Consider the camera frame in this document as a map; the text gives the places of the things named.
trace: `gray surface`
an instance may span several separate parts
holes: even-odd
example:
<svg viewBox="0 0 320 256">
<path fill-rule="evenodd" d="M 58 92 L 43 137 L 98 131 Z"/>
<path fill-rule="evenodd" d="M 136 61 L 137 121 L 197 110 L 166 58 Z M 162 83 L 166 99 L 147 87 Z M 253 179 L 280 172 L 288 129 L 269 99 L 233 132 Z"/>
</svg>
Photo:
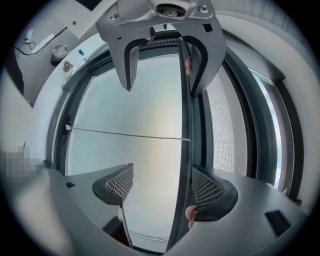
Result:
<svg viewBox="0 0 320 256">
<path fill-rule="evenodd" d="M 54 204 L 59 212 L 61 222 L 74 241 L 74 244 L 70 244 L 70 240 L 66 241 L 67 245 L 74 249 L 74 253 L 69 255 L 141 255 L 141 253 L 115 242 L 114 239 L 97 228 L 88 219 L 73 200 L 69 193 L 69 188 L 67 188 L 63 177 L 58 171 L 44 170 L 43 174 L 49 175 L 50 179 L 50 183 L 47 185 L 49 190 L 48 196 L 52 197 L 53 202 L 48 203 Z M 47 212 L 50 214 L 56 213 L 53 207 L 51 208 L 51 212 L 50 208 L 47 209 Z M 51 236 L 60 235 L 61 233 L 61 231 L 56 231 Z"/>
<path fill-rule="evenodd" d="M 196 221 L 168 255 L 251 255 L 277 238 L 266 212 L 281 211 L 291 225 L 306 218 L 295 203 L 270 184 L 218 169 L 213 173 L 235 186 L 237 203 L 218 221 Z"/>
<path fill-rule="evenodd" d="M 0 151 L 18 152 L 32 131 L 36 117 L 7 69 L 1 72 L 0 85 Z"/>
<path fill-rule="evenodd" d="M 75 186 L 68 190 L 83 213 L 98 228 L 102 229 L 113 217 L 118 216 L 118 205 L 109 205 L 99 199 L 93 192 L 92 186 L 98 179 L 109 175 L 124 165 L 118 165 L 103 170 L 97 170 L 90 173 L 65 176 L 65 182 L 71 182 Z"/>
<path fill-rule="evenodd" d="M 21 35 L 17 38 L 15 46 L 19 48 L 25 42 L 23 38 L 27 34 L 28 29 L 33 29 L 32 37 L 38 42 L 41 42 L 50 34 L 56 35 L 64 27 L 65 25 L 58 20 L 50 8 L 44 8 L 28 25 L 26 25 L 25 29 L 21 32 Z M 54 47 L 65 45 L 68 51 L 71 51 L 97 32 L 97 28 L 93 26 L 78 39 L 67 29 L 43 50 L 32 56 L 25 56 L 22 53 L 19 53 L 18 55 L 18 50 L 15 50 L 16 55 L 18 55 L 17 62 L 24 81 L 24 97 L 33 104 L 36 102 L 40 90 L 55 69 L 55 66 L 50 63 Z M 30 52 L 28 45 L 22 46 L 21 50 L 26 53 Z"/>
</svg>

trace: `perforated screen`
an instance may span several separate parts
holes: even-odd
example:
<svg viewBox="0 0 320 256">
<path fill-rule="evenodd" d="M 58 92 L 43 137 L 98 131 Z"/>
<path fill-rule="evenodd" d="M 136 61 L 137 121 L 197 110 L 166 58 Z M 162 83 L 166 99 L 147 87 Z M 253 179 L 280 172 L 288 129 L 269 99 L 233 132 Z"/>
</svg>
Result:
<svg viewBox="0 0 320 256">
<path fill-rule="evenodd" d="M 134 167 L 132 166 L 128 170 L 107 181 L 105 183 L 105 188 L 125 200 L 133 184 Z"/>
<path fill-rule="evenodd" d="M 130 51 L 130 82 L 133 86 L 137 77 L 137 67 L 139 58 L 139 46 L 132 48 Z"/>
<path fill-rule="evenodd" d="M 192 56 L 192 73 L 190 76 L 190 90 L 194 87 L 194 83 L 200 68 L 201 63 L 201 53 L 200 51 L 195 47 L 191 47 L 191 56 Z"/>
<path fill-rule="evenodd" d="M 221 66 L 207 88 L 213 132 L 213 167 L 245 176 L 247 134 L 242 108 L 225 69 Z"/>
<path fill-rule="evenodd" d="M 223 194 L 223 189 L 218 183 L 207 178 L 196 169 L 192 169 L 192 189 L 197 209 L 211 205 L 220 199 Z"/>
</svg>

